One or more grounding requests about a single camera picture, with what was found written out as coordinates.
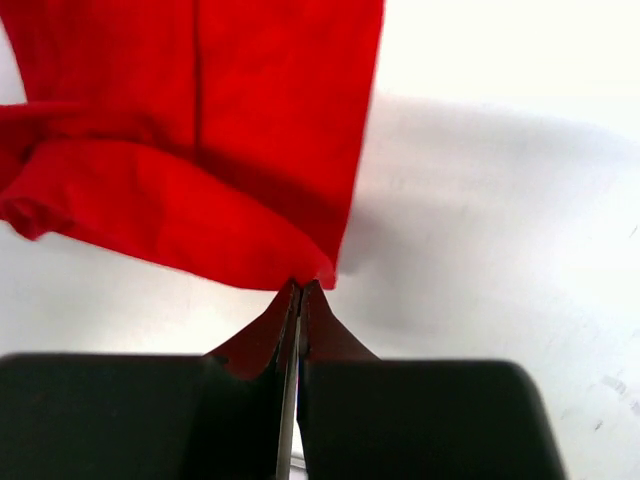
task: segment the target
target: red cloth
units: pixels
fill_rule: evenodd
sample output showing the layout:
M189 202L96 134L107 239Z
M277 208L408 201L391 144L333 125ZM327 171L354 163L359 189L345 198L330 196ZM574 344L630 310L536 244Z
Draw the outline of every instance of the red cloth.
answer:
M247 288L331 288L381 0L0 0L0 218Z

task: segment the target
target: red fabric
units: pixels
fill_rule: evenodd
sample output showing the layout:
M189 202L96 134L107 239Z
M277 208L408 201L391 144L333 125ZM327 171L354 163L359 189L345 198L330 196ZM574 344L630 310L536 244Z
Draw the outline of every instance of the red fabric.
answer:
M0 0L0 218L231 285L335 283L381 0Z

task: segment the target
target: white table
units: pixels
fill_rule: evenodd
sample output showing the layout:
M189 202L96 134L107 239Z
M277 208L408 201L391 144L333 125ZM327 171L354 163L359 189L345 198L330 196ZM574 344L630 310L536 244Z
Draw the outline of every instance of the white table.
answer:
M577 480L640 478L635 3L389 0L329 293L381 356L523 365ZM201 353L271 297L0 227L0 354Z

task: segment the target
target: cloth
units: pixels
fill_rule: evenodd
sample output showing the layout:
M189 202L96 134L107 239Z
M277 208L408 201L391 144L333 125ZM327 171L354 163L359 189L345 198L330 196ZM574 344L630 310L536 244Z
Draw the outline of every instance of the cloth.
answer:
M381 0L0 0L0 218L246 288L335 283Z

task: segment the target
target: tabletop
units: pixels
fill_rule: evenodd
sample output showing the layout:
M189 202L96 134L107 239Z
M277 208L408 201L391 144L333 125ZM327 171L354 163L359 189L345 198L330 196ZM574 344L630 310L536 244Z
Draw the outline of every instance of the tabletop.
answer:
M640 478L634 13L389 0L328 293L381 357L521 364L577 480ZM0 103L21 101L2 36ZM203 353L272 296L0 226L0 354Z

